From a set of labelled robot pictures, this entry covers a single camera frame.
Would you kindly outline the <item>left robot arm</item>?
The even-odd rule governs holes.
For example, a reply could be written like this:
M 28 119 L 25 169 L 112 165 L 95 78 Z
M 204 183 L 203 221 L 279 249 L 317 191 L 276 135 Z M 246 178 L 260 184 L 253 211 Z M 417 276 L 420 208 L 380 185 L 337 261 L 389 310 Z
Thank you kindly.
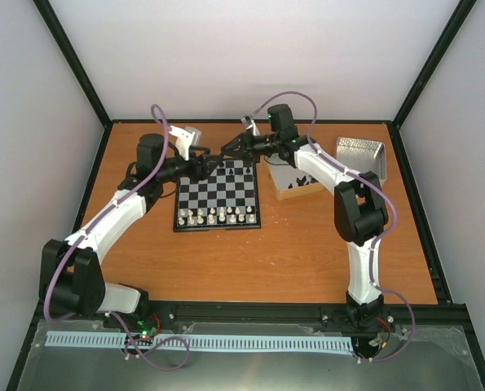
M 143 327 L 151 308 L 142 302 L 143 290 L 124 284 L 107 283 L 101 265 L 112 246 L 161 198 L 163 187 L 182 177 L 202 180 L 221 162 L 194 142 L 193 128 L 171 127 L 167 135 L 145 134 L 139 139 L 136 160 L 112 199 L 87 224 L 64 240 L 49 240 L 42 249 L 39 296 L 43 314 L 51 321 L 51 306 L 72 315 L 121 313 L 132 327 Z

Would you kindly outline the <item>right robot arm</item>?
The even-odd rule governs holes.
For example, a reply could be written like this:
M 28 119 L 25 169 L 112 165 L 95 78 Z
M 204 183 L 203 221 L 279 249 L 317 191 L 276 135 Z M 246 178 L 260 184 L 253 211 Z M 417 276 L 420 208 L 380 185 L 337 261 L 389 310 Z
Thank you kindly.
M 287 104 L 267 109 L 269 134 L 259 134 L 253 119 L 243 119 L 245 131 L 221 147 L 225 156 L 256 161 L 277 155 L 295 169 L 313 177 L 333 195 L 334 225 L 347 244 L 350 282 L 346 291 L 347 322 L 365 329 L 383 310 L 378 283 L 380 236 L 388 222 L 378 176 L 359 173 L 338 162 L 318 143 L 301 136 Z

